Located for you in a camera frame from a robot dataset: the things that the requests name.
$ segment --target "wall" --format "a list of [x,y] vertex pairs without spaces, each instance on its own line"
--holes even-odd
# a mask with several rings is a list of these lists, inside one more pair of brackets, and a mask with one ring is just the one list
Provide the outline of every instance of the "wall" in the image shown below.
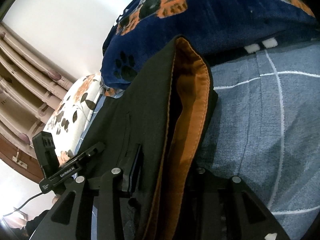
[[[5,215],[13,211],[13,207],[18,208],[28,198],[41,192],[39,185],[25,178],[15,170],[10,168],[0,160],[0,215]],[[28,214],[29,219],[33,219],[42,211],[52,207],[53,192],[41,195],[21,210]]]
[[102,44],[132,0],[16,0],[3,22],[73,81],[98,72]]

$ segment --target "paw print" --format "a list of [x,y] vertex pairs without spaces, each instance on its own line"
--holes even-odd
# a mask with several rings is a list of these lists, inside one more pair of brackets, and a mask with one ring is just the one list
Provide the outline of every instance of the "paw print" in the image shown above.
[[132,82],[137,75],[137,72],[133,69],[135,65],[133,56],[129,55],[127,58],[126,54],[121,51],[120,58],[121,60],[116,59],[116,66],[119,70],[114,71],[113,75],[118,79],[122,78],[125,81]]

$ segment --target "folded blanket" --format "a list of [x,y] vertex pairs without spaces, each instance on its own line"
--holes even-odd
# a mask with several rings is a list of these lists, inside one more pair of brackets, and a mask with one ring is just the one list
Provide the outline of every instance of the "folded blanket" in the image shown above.
[[60,164],[74,155],[80,136],[89,124],[99,96],[101,75],[78,79],[44,127],[52,133]]
[[146,60],[177,34],[206,56],[259,42],[270,48],[270,38],[278,45],[310,41],[319,36],[316,26],[300,0],[134,0],[103,45],[102,84],[126,89]]

